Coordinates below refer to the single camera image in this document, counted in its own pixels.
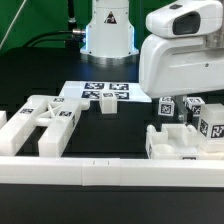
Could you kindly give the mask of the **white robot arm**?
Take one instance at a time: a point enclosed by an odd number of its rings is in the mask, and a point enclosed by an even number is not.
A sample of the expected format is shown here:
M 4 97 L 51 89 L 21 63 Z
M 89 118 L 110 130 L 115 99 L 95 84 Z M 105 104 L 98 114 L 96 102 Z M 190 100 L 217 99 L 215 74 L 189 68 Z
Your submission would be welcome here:
M 224 0 L 176 0 L 145 24 L 150 35 L 136 49 L 129 0 L 92 0 L 80 53 L 101 64 L 139 56 L 139 84 L 151 98 L 224 89 Z

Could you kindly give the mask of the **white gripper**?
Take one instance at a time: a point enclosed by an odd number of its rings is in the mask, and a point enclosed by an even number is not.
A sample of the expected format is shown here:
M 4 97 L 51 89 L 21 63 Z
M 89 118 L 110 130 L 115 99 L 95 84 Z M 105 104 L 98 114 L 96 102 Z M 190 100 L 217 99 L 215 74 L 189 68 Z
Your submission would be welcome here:
M 224 0 L 176 0 L 149 13 L 139 84 L 152 98 L 224 89 Z M 187 121 L 183 96 L 178 119 Z

